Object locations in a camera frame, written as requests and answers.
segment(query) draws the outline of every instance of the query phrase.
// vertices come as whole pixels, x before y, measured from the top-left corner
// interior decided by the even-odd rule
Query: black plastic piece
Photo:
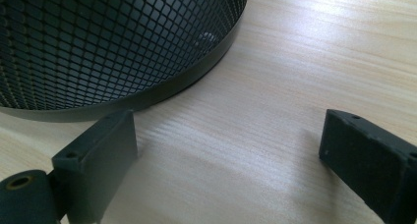
[[[45,172],[30,170],[0,183],[0,223],[56,224],[57,220]]]
[[[52,158],[46,175],[32,170],[0,186],[0,223],[99,222],[128,168],[137,158],[132,111],[107,116]]]
[[[414,224],[414,145],[356,115],[328,110],[320,158],[385,223]]]

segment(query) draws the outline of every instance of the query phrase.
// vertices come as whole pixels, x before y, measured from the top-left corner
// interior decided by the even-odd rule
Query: round hole
[[[17,178],[7,184],[7,190],[17,190],[20,188],[25,187],[32,181],[33,177],[31,176],[24,176]]]
[[[75,158],[78,156],[78,153],[76,152],[69,152],[67,155],[65,155],[67,158]]]

